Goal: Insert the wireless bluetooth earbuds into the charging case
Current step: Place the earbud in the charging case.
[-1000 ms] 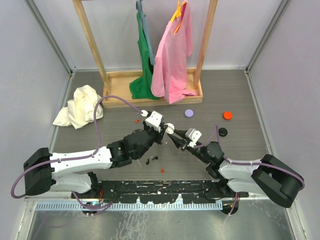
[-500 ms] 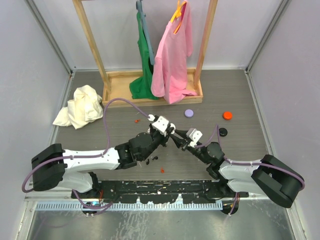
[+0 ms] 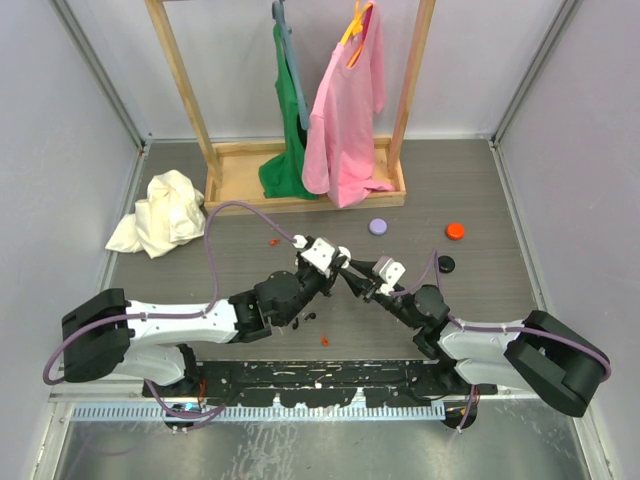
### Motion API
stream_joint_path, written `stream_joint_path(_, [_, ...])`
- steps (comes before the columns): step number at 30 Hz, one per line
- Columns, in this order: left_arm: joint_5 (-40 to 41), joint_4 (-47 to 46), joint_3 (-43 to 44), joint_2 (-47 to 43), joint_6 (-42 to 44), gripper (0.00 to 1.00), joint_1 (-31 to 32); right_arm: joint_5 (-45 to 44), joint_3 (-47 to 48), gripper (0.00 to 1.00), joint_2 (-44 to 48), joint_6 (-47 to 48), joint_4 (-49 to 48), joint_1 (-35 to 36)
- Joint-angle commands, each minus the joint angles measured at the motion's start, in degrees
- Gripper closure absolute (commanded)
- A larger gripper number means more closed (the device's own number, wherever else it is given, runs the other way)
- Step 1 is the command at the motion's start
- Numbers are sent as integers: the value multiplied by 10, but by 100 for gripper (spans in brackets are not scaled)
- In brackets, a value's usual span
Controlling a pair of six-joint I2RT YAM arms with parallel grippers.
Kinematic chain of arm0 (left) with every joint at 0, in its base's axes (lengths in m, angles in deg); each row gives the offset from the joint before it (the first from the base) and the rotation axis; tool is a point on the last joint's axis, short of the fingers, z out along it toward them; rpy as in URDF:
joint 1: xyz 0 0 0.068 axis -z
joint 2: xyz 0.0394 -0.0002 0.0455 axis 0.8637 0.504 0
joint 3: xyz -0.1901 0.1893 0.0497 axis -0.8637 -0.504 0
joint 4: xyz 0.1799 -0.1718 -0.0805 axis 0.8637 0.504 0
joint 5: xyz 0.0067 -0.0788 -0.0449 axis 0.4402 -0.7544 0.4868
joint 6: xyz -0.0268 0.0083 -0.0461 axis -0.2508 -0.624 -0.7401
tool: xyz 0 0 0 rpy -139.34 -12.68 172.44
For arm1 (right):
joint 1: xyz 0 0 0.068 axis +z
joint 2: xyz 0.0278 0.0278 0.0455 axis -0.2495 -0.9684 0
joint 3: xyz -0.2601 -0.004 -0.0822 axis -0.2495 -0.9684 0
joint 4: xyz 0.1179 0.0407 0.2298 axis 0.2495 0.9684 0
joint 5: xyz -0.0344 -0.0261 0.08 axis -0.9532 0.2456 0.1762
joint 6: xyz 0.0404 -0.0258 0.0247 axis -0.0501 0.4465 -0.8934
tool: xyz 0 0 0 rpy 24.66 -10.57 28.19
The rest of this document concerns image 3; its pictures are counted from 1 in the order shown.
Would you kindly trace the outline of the white earbud case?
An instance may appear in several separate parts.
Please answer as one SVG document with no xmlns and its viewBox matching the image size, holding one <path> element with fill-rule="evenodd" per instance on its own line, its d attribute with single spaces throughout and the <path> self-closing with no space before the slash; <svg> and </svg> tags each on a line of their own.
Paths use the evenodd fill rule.
<svg viewBox="0 0 640 480">
<path fill-rule="evenodd" d="M 352 255 L 347 247 L 339 246 L 336 252 L 335 265 L 340 269 L 347 269 L 350 265 Z"/>
</svg>

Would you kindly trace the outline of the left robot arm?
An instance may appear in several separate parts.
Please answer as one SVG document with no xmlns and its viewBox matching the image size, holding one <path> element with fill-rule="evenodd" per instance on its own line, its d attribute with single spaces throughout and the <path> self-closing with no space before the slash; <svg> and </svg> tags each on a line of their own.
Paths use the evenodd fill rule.
<svg viewBox="0 0 640 480">
<path fill-rule="evenodd" d="M 85 383 L 111 374 L 146 379 L 178 396 L 194 393 L 200 372 L 193 342 L 251 343 L 295 321 L 317 294 L 329 295 L 344 254 L 312 262 L 297 256 L 296 272 L 276 271 L 252 289 L 213 305 L 157 305 L 128 300 L 110 288 L 62 319 L 64 374 Z"/>
</svg>

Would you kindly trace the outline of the purple earbud case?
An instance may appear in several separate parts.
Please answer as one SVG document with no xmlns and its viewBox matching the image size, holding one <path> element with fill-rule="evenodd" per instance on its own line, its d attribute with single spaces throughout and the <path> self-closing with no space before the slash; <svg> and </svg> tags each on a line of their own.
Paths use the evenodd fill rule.
<svg viewBox="0 0 640 480">
<path fill-rule="evenodd" d="M 388 224 L 382 218 L 374 218 L 369 222 L 368 229 L 372 235 L 381 236 L 387 232 Z"/>
</svg>

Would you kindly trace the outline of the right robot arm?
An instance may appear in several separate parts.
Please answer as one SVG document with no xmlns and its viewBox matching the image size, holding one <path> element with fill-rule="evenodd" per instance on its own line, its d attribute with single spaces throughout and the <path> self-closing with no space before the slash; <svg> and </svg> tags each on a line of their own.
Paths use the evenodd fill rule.
<svg viewBox="0 0 640 480">
<path fill-rule="evenodd" d="M 340 274 L 353 294 L 374 302 L 415 330 L 413 342 L 441 367 L 444 390 L 496 385 L 535 393 L 571 417 L 585 414 L 598 387 L 612 374 L 600 349 L 546 311 L 522 320 L 472 322 L 452 314 L 439 283 L 405 288 L 404 266 L 391 257 L 351 261 Z"/>
</svg>

